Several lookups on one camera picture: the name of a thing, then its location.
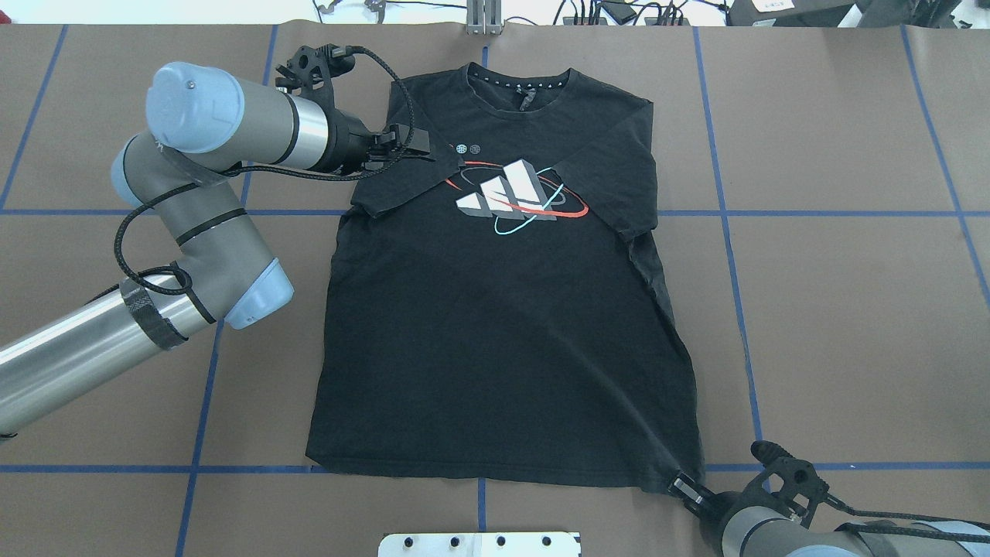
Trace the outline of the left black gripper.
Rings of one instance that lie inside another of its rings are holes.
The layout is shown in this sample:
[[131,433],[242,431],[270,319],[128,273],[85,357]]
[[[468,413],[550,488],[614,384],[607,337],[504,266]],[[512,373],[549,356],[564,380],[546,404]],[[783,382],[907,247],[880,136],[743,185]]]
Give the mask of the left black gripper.
[[372,132],[357,116],[332,109],[329,131],[329,174],[382,172],[387,163],[402,159],[435,161],[424,129],[389,124],[382,132]]

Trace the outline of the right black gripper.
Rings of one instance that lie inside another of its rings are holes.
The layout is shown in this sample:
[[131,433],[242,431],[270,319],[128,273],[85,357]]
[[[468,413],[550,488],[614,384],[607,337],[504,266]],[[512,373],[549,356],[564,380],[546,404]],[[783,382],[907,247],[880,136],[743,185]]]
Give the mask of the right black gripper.
[[687,511],[696,514],[703,535],[720,535],[724,524],[738,511],[745,493],[739,490],[715,493],[686,473],[676,473],[669,487]]

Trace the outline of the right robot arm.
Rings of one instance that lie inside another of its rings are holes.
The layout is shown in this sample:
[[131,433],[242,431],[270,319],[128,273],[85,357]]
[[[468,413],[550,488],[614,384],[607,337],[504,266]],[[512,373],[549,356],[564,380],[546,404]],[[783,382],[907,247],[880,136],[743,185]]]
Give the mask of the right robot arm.
[[678,473],[675,494],[718,556],[986,556],[988,528],[969,521],[860,511],[832,496],[813,466],[769,465],[740,491],[714,493]]

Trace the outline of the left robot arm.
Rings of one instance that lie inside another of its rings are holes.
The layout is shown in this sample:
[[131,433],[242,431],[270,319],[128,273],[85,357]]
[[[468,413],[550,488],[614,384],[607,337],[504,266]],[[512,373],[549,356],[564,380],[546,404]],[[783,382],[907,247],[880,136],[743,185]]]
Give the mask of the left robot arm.
[[399,78],[405,123],[371,132],[336,109],[331,79],[351,67],[349,56],[321,61],[302,50],[277,67],[273,86],[185,61],[156,71],[146,130],[111,166],[114,189],[133,204],[113,240],[123,278],[2,349],[3,441],[220,320],[245,328],[292,299],[234,177],[350,181],[430,159],[430,137]]

